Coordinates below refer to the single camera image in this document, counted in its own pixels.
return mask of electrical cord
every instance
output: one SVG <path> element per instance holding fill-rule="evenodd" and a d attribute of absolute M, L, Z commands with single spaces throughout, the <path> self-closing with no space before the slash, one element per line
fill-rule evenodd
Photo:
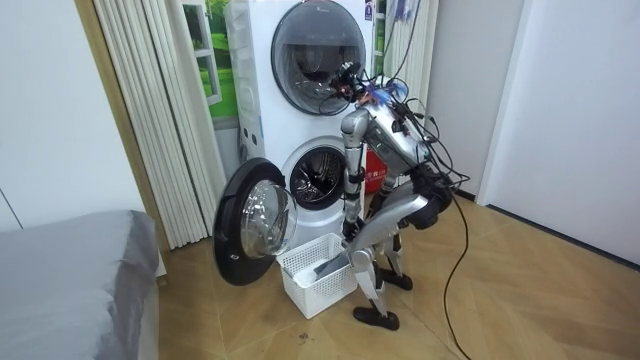
<path fill-rule="evenodd" d="M 396 28 L 396 21 L 394 20 L 393 23 L 391 23 L 391 31 L 389 32 L 389 39 L 387 40 L 387 44 L 384 47 L 384 51 L 382 52 L 382 64 L 380 64 L 382 69 L 380 70 L 380 73 L 378 75 L 375 75 L 373 77 L 374 84 L 378 76 L 382 76 L 382 80 L 384 80 L 384 60 L 387 58 L 387 51 L 389 51 L 389 47 L 391 46 L 391 39 L 393 38 L 393 31 L 395 30 L 395 28 Z"/>
<path fill-rule="evenodd" d="M 318 105 L 318 114 L 320 115 L 324 115 L 324 116 L 334 116 L 334 115 L 338 115 L 339 113 L 343 112 L 346 108 L 349 107 L 349 103 L 347 102 L 345 104 L 345 106 L 343 106 L 342 108 L 340 108 L 339 110 L 334 110 L 334 111 L 329 111 L 329 112 L 324 112 L 322 111 L 322 105 L 324 105 L 324 103 L 326 103 L 327 101 L 331 100 L 331 99 L 338 99 L 337 97 L 335 97 L 334 95 L 329 95 L 327 96 L 326 99 L 322 100 L 320 102 L 320 104 Z"/>
<path fill-rule="evenodd" d="M 417 119 L 415 118 L 415 115 L 411 114 L 410 121 L 412 121 L 412 123 L 414 125 L 416 125 L 416 128 L 417 128 L 418 132 L 421 134 L 422 138 L 424 138 L 424 134 L 421 132 L 420 128 L 422 128 L 428 134 L 433 136 L 433 134 L 431 134 L 431 132 L 429 132 L 424 126 L 422 126 L 422 124 L 420 124 L 419 121 L 417 121 Z M 468 181 L 470 179 L 470 177 L 465 175 L 465 174 L 462 174 L 462 173 L 460 173 L 458 171 L 455 171 L 453 169 L 453 160 L 451 159 L 451 155 L 449 154 L 449 151 L 444 146 L 444 144 L 440 141 L 439 137 L 435 137 L 435 136 L 433 136 L 433 137 L 437 140 L 437 142 L 440 144 L 442 149 L 445 151 L 445 153 L 447 154 L 447 156 L 451 160 L 450 161 L 451 166 L 447 166 L 446 164 L 444 164 L 444 162 L 442 161 L 442 159 L 438 155 L 437 151 L 435 151 L 433 146 L 431 146 L 431 144 L 429 144 L 429 142 L 426 142 L 426 145 L 429 148 L 429 151 L 434 155 L 435 159 L 437 159 L 436 161 L 431 161 L 431 163 L 434 165 L 434 167 L 436 168 L 436 170 L 440 174 L 443 174 L 444 172 L 441 170 L 438 162 L 440 162 L 445 168 L 448 168 L 448 170 L 450 170 L 450 172 L 453 172 L 457 176 L 461 177 L 461 180 L 457 182 L 458 186 L 455 189 L 455 191 L 457 191 L 459 189 L 460 185 L 463 182 Z M 407 165 L 411 166 L 411 164 L 409 164 L 402 157 L 402 155 L 399 154 L 396 151 L 396 149 L 394 149 L 393 147 L 391 147 L 391 146 L 389 146 L 387 144 L 384 144 L 384 145 L 387 146 L 387 148 L 392 149 L 396 153 L 396 155 L 398 155 L 400 157 L 400 159 L 405 161 L 405 163 L 407 163 Z M 467 255 L 467 252 L 469 251 L 469 224 L 467 223 L 467 218 L 464 216 L 464 212 L 462 211 L 462 208 L 460 207 L 460 204 L 458 203 L 458 199 L 456 199 L 456 197 L 454 196 L 454 191 L 451 189 L 451 186 L 453 186 L 454 184 L 451 184 L 451 185 L 445 187 L 445 189 L 447 189 L 447 191 L 449 191 L 449 194 L 451 195 L 451 198 L 453 199 L 453 202 L 455 203 L 456 208 L 458 209 L 458 213 L 460 214 L 460 217 L 462 218 L 462 222 L 464 223 L 465 243 L 464 243 L 464 249 L 462 251 L 462 254 L 460 254 L 460 257 L 456 261 L 455 265 L 453 266 L 453 269 L 451 269 L 451 272 L 449 273 L 449 276 L 447 277 L 447 282 L 445 283 L 444 291 L 442 293 L 442 304 L 443 304 L 443 308 L 444 308 L 445 318 L 447 320 L 447 325 L 449 327 L 449 331 L 451 331 L 451 335 L 453 337 L 454 344 L 456 345 L 456 347 L 458 348 L 460 353 L 465 357 L 465 359 L 471 360 L 471 357 L 462 349 L 462 346 L 460 346 L 460 343 L 458 342 L 458 338 L 456 336 L 455 330 L 453 329 L 453 325 L 451 324 L 451 319 L 449 317 L 449 306 L 447 304 L 447 295 L 449 293 L 449 285 L 451 284 L 451 280 L 453 279 L 453 276 L 455 275 L 456 270 L 458 270 L 458 267 L 460 266 L 460 263 L 462 262 L 462 260 Z"/>
<path fill-rule="evenodd" d="M 427 120 L 429 120 L 429 122 L 433 124 L 433 127 L 436 128 L 436 137 L 440 139 L 440 127 L 438 127 L 438 124 L 436 123 L 436 119 L 434 119 L 433 116 L 427 115 L 427 107 L 424 105 L 422 100 L 418 98 L 411 98 L 405 101 L 404 103 L 409 105 L 412 101 L 417 101 L 420 104 L 420 106 L 422 107 L 422 110 L 424 111 L 424 116 L 426 116 Z"/>
<path fill-rule="evenodd" d="M 393 100 L 395 102 L 399 103 L 399 104 L 400 103 L 404 103 L 405 101 L 407 101 L 407 97 L 409 97 L 409 85 L 407 85 L 407 82 L 402 80 L 402 79 L 400 79 L 400 78 L 392 77 L 392 78 L 389 78 L 389 80 L 387 80 L 387 84 L 390 83 L 391 81 L 399 81 L 404 85 L 405 88 L 407 88 L 407 94 L 404 96 L 404 99 L 402 99 L 402 101 L 396 99 L 396 97 L 393 95 L 393 93 L 390 92 L 389 95 L 391 95 L 391 98 L 393 98 Z"/>
<path fill-rule="evenodd" d="M 402 70 L 402 67 L 404 66 L 404 63 L 407 61 L 407 56 L 409 56 L 409 48 L 411 47 L 411 42 L 413 41 L 413 33 L 416 30 L 416 23 L 418 22 L 418 15 L 420 12 L 420 3 L 422 2 L 422 0 L 418 0 L 418 4 L 416 5 L 416 15 L 413 18 L 413 25 L 411 25 L 411 33 L 409 34 L 409 43 L 407 44 L 407 50 L 405 50 L 404 52 L 404 57 L 402 58 L 402 62 L 400 63 L 400 66 L 398 67 L 398 70 L 396 71 L 395 74 L 393 74 L 392 78 L 395 78 L 398 76 L 398 74 L 400 74 L 400 70 Z"/>

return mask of open washer door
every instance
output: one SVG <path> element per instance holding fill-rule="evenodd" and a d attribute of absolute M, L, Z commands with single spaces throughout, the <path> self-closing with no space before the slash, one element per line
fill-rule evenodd
<path fill-rule="evenodd" d="M 298 110 L 336 115 L 349 103 L 329 87 L 344 63 L 364 68 L 366 49 L 356 20 L 333 1 L 305 1 L 291 8 L 276 28 L 271 67 L 282 95 Z"/>
<path fill-rule="evenodd" d="M 296 219 L 280 170 L 263 158 L 242 164 L 224 189 L 214 224 L 214 258 L 225 281 L 242 286 L 260 279 L 287 250 Z"/>

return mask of bed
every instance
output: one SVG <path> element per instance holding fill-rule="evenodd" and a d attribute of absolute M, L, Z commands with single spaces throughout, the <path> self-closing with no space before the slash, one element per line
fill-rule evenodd
<path fill-rule="evenodd" d="M 0 233 L 0 359 L 157 360 L 153 229 L 116 211 Z"/>

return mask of laundry basket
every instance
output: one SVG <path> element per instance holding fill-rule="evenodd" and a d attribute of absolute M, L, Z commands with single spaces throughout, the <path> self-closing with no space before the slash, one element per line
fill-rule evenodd
<path fill-rule="evenodd" d="M 293 277 L 319 260 L 333 259 L 342 251 L 341 238 L 330 233 L 278 256 L 284 291 L 307 319 L 353 292 L 358 283 L 349 264 L 304 287 Z"/>

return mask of baseboard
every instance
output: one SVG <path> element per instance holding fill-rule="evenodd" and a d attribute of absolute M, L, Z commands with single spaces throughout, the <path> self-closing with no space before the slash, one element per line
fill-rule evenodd
<path fill-rule="evenodd" d="M 553 235 L 555 237 L 558 237 L 558 238 L 560 238 L 560 239 L 562 239 L 564 241 L 567 241 L 567 242 L 569 242 L 569 243 L 571 243 L 573 245 L 579 246 L 579 247 L 581 247 L 581 248 L 583 248 L 585 250 L 589 250 L 592 253 L 596 253 L 596 254 L 598 254 L 600 256 L 603 256 L 603 257 L 605 257 L 605 258 L 607 258 L 609 260 L 615 261 L 620 265 L 624 265 L 624 266 L 626 266 L 626 267 L 628 267 L 628 268 L 630 268 L 632 270 L 640 272 L 640 265 L 638 265 L 638 264 L 636 264 L 634 262 L 631 262 L 631 261 L 629 261 L 627 259 L 623 259 L 623 258 L 621 258 L 621 257 L 619 257 L 617 255 L 614 255 L 614 254 L 612 254 L 610 252 L 604 251 L 604 250 L 599 249 L 599 248 L 597 248 L 595 246 L 592 246 L 592 245 L 589 245 L 587 243 L 584 243 L 584 242 L 582 242 L 582 241 L 580 241 L 580 240 L 578 240 L 576 238 L 572 238 L 571 236 L 565 235 L 565 234 L 563 234 L 561 232 L 557 232 L 557 231 L 555 231 L 553 229 L 549 229 L 548 227 L 546 227 L 544 225 L 540 225 L 540 224 L 535 223 L 535 222 L 533 222 L 531 220 L 527 220 L 527 219 L 523 218 L 522 216 L 516 215 L 516 214 L 514 214 L 512 212 L 509 212 L 507 210 L 501 209 L 501 208 L 499 208 L 499 207 L 497 207 L 495 205 L 489 204 L 489 205 L 487 205 L 487 207 L 489 209 L 495 210 L 495 211 L 497 211 L 497 212 L 499 212 L 501 214 L 507 215 L 508 217 L 510 217 L 512 219 L 515 219 L 515 220 L 523 222 L 523 223 L 525 223 L 527 225 L 533 226 L 534 228 L 536 228 L 538 230 L 542 230 L 542 231 L 546 232 L 549 235 Z"/>
<path fill-rule="evenodd" d="M 464 190 L 460 190 L 460 189 L 458 189 L 458 190 L 456 191 L 456 195 L 460 196 L 460 197 L 461 197 L 461 198 L 463 198 L 463 199 L 467 199 L 467 200 L 469 200 L 469 201 L 476 202 L 476 196 L 475 196 L 475 195 L 473 195 L 473 194 L 472 194 L 472 193 L 470 193 L 470 192 L 466 192 L 466 191 L 464 191 Z"/>

